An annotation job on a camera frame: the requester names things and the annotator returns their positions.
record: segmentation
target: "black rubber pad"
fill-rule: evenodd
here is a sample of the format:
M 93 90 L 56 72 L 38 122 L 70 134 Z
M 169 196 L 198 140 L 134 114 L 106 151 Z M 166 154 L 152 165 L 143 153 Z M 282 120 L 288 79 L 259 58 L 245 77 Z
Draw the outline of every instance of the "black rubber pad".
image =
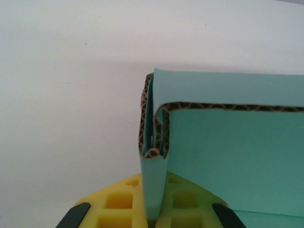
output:
M 82 203 L 71 208 L 56 228 L 78 228 L 89 211 L 91 204 Z
M 213 204 L 212 207 L 222 223 L 223 228 L 246 228 L 233 210 L 217 203 Z

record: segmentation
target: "yellow foam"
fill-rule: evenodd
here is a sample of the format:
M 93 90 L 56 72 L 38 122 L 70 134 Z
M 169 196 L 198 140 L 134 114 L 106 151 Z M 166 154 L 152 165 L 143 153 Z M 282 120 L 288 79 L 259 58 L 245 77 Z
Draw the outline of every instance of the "yellow foam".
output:
M 104 188 L 75 204 L 91 208 L 79 228 L 148 228 L 137 174 Z M 156 228 L 223 228 L 212 204 L 226 202 L 204 188 L 168 172 Z

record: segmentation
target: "white wall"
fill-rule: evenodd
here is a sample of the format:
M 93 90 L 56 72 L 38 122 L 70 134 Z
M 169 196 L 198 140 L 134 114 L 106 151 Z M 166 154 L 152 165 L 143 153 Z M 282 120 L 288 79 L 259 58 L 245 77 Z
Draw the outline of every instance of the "white wall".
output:
M 304 0 L 278 0 L 278 1 L 285 1 L 285 2 L 291 2 L 295 4 L 303 4 L 304 5 Z
M 272 0 L 0 2 L 0 227 L 55 227 L 140 172 L 154 67 L 304 74 L 304 6 Z

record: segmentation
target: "cardboard layer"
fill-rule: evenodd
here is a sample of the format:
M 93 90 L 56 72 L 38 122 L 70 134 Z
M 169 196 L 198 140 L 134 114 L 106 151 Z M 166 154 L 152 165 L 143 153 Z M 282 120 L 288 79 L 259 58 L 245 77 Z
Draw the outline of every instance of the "cardboard layer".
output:
M 304 76 L 176 72 L 156 69 L 153 110 L 164 103 L 280 105 L 304 107 Z

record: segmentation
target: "teal cardboard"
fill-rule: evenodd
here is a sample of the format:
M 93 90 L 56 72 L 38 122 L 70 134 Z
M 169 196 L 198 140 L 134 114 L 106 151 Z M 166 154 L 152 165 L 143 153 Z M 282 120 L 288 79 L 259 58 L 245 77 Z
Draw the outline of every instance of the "teal cardboard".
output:
M 148 220 L 166 171 L 218 195 L 250 227 L 304 227 L 304 76 L 155 69 L 142 94 Z

